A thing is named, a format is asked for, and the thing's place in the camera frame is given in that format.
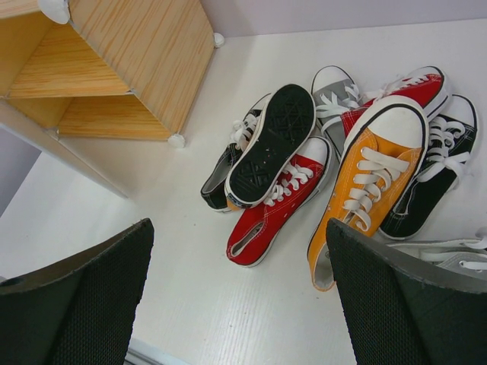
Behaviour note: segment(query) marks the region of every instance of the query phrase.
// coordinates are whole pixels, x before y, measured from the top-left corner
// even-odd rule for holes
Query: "gray sneaker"
[[[389,247],[458,274],[487,280],[487,227],[478,239],[388,243]]]
[[[340,67],[326,66],[314,76],[311,94],[317,105],[317,125],[341,160],[345,143],[341,115],[361,106],[358,87]]]

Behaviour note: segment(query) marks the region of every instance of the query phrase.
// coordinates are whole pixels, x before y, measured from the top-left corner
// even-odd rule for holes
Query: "wall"
[[[486,0],[201,0],[201,3],[215,31],[226,37],[487,17]]]
[[[39,155],[37,148],[0,128],[0,216]]]

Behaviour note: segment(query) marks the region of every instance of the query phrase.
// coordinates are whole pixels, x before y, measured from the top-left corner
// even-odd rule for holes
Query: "wood grain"
[[[54,24],[10,88],[10,98],[123,95],[129,88],[70,25]]]
[[[40,12],[0,20],[0,96],[7,95],[10,85],[52,25]]]
[[[0,19],[39,11],[37,0],[0,0]]]
[[[165,140],[170,133],[133,95],[77,97],[59,123],[59,135]]]
[[[213,53],[198,0],[71,0],[75,29],[172,132],[178,132]]]
[[[43,128],[59,124],[68,109],[72,97],[46,97],[42,99],[7,99],[7,103],[31,118]]]

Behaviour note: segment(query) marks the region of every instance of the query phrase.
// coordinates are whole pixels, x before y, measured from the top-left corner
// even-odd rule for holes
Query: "shoe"
[[[408,97],[376,101],[358,118],[343,148],[333,193],[311,237],[308,262],[316,289],[329,290],[333,273],[326,225],[336,218],[372,236],[419,171],[428,143],[428,121]]]
[[[259,264],[286,221],[326,186],[334,163],[331,143],[310,137],[286,165],[270,196],[243,212],[228,240],[227,257],[242,266]]]
[[[282,169],[313,131],[314,108],[313,98],[301,86],[289,84],[272,95],[252,140],[225,181],[232,205],[252,208],[266,198]]]
[[[477,231],[478,239],[388,243],[389,247],[430,262],[440,268],[487,280],[487,227]]]
[[[475,107],[465,97],[453,95],[429,123],[425,162],[381,224],[380,233],[392,240],[406,240],[421,230],[441,198],[465,175],[476,136]]]
[[[425,111],[430,122],[445,106],[451,97],[450,81],[438,67],[418,68],[404,78],[386,84],[378,91],[364,94],[370,100],[361,108],[342,114],[342,123],[347,135],[354,122],[377,100],[388,95],[401,95],[415,100]]]
[[[339,160],[342,158],[345,132],[340,116],[359,108],[361,97],[352,78],[337,66],[326,66],[314,76],[311,95],[317,105],[317,125],[322,135],[333,144]]]
[[[267,94],[257,101],[247,112],[243,120],[236,120],[234,122],[233,131],[230,134],[230,141],[218,159],[212,174],[201,189],[202,198],[205,199],[205,202],[214,211],[223,213],[231,211],[231,208],[227,205],[227,196],[224,191],[225,179],[227,179],[231,168],[247,148],[260,121],[262,109],[266,105],[269,96],[270,94]]]

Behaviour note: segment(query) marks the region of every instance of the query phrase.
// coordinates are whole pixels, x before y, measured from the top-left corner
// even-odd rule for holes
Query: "red sneaker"
[[[425,115],[430,122],[445,108],[451,98],[450,82],[439,68],[427,66],[418,68],[378,91],[366,93],[365,96],[371,98],[367,103],[361,108],[342,114],[345,135],[349,134],[357,119],[375,100],[387,95],[410,97],[425,110]]]
[[[238,265],[255,266],[293,213],[326,185],[335,163],[330,142],[312,136],[286,165],[266,200],[243,212],[227,244],[227,257]]]

